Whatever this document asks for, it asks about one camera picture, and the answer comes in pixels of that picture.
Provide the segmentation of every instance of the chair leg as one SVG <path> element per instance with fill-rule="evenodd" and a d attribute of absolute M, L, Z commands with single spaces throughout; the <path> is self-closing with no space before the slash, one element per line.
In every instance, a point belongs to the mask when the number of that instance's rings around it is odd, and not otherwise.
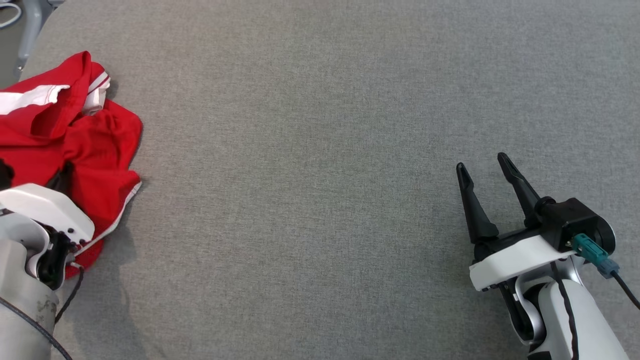
<path fill-rule="evenodd" d="M 26 25 L 20 41 L 20 48 L 18 49 L 18 60 L 15 62 L 13 70 L 13 75 L 16 79 L 20 79 L 38 34 L 54 9 L 47 0 L 23 0 L 22 4 L 24 6 L 23 16 L 26 17 Z"/>

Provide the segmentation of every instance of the black cable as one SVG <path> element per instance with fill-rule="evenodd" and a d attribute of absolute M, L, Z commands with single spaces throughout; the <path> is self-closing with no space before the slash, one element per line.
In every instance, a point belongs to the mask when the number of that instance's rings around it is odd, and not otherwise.
<path fill-rule="evenodd" d="M 629 297 L 629 300 L 631 300 L 631 302 L 634 303 L 634 305 L 640 309 L 640 301 L 638 301 L 638 299 L 634 296 L 634 294 L 631 292 L 631 289 L 629 289 L 629 287 L 627 286 L 627 284 L 625 284 L 624 280 L 622 280 L 622 278 L 620 277 L 620 275 L 618 275 L 617 272 L 612 271 L 611 272 L 611 276 L 614 277 L 614 279 L 618 282 L 618 284 L 620 284 L 620 287 L 622 288 L 622 290 L 625 292 L 625 294 L 627 294 L 627 296 Z"/>
<path fill-rule="evenodd" d="M 56 322 L 55 323 L 58 323 L 58 321 L 62 317 L 62 314 L 65 312 L 65 310 L 67 310 L 67 308 L 69 307 L 69 304 L 71 304 L 71 300 L 73 300 L 74 297 L 76 297 L 76 293 L 78 292 L 78 289 L 80 288 L 80 284 L 82 283 L 82 279 L 84 278 L 84 268 L 81 267 L 81 266 L 78 266 L 77 269 L 80 271 L 80 276 L 78 277 L 78 281 L 77 281 L 76 285 L 74 286 L 74 289 L 71 291 L 71 295 L 69 295 L 69 298 L 67 299 L 67 301 L 65 301 L 65 304 L 62 305 L 62 309 L 60 309 L 60 311 L 58 311 L 58 314 L 56 315 Z"/>
<path fill-rule="evenodd" d="M 38 332 L 40 332 L 40 334 L 44 335 L 44 337 L 47 338 L 47 340 L 49 340 L 51 345 L 53 345 L 53 347 L 56 348 L 62 354 L 62 357 L 64 357 L 65 360 L 73 360 L 71 359 L 71 356 L 69 356 L 69 353 L 65 350 L 65 348 L 63 348 L 62 345 L 60 345 L 60 343 L 58 343 L 58 341 L 54 339 L 54 337 L 51 334 L 49 334 L 49 331 L 43 328 L 39 323 L 36 323 L 34 319 L 29 317 L 29 315 L 23 313 L 22 310 L 18 309 L 12 303 L 8 302 L 2 297 L 0 297 L 0 304 L 6 306 L 9 310 L 13 311 L 16 315 L 18 315 L 24 321 L 29 323 L 29 325 L 33 326 Z"/>
<path fill-rule="evenodd" d="M 569 330 L 571 331 L 571 350 L 573 352 L 571 359 L 578 360 L 578 334 L 575 328 L 575 317 L 573 316 L 573 310 L 571 309 L 569 294 L 567 294 L 566 288 L 564 287 L 564 282 L 562 281 L 562 278 L 560 278 L 560 273 L 558 272 L 556 262 L 551 263 L 551 271 L 554 272 L 554 278 L 558 283 L 558 287 L 560 288 L 560 295 L 562 295 L 562 298 L 564 299 L 564 309 L 566 310 L 566 314 L 569 316 Z"/>

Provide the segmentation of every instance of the gray metal cylinder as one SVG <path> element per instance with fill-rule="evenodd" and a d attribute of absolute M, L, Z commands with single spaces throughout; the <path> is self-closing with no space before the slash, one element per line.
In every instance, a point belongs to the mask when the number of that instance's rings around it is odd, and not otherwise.
<path fill-rule="evenodd" d="M 0 296 L 53 333 L 58 296 L 25 272 L 27 250 L 19 242 L 0 239 Z M 0 305 L 0 359 L 43 360 L 51 344 L 36 329 Z"/>

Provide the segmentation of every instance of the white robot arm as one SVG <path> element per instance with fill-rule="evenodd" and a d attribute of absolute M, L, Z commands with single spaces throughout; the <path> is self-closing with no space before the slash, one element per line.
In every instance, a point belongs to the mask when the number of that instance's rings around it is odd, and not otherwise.
<path fill-rule="evenodd" d="M 478 291 L 499 289 L 528 360 L 628 360 L 617 337 L 580 279 L 587 262 L 615 277 L 640 308 L 608 259 L 616 246 L 609 224 L 577 199 L 540 198 L 506 154 L 498 154 L 525 214 L 525 229 L 499 234 L 484 213 L 463 163 L 456 170 Z"/>
<path fill-rule="evenodd" d="M 51 336 L 55 291 L 76 244 L 91 240 L 93 222 L 66 195 L 35 184 L 0 191 L 0 210 L 0 352 L 48 359 L 53 344 L 70 359 Z"/>

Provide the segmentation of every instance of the gray table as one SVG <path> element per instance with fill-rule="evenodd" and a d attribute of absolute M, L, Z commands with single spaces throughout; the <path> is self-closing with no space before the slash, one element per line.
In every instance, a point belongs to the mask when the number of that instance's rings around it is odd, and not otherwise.
<path fill-rule="evenodd" d="M 578 197 L 640 291 L 640 3 L 74 0 L 30 76 L 88 49 L 144 179 L 56 337 L 76 359 L 523 359 L 468 279 L 454 167 Z M 586 284 L 631 359 L 640 313 Z"/>

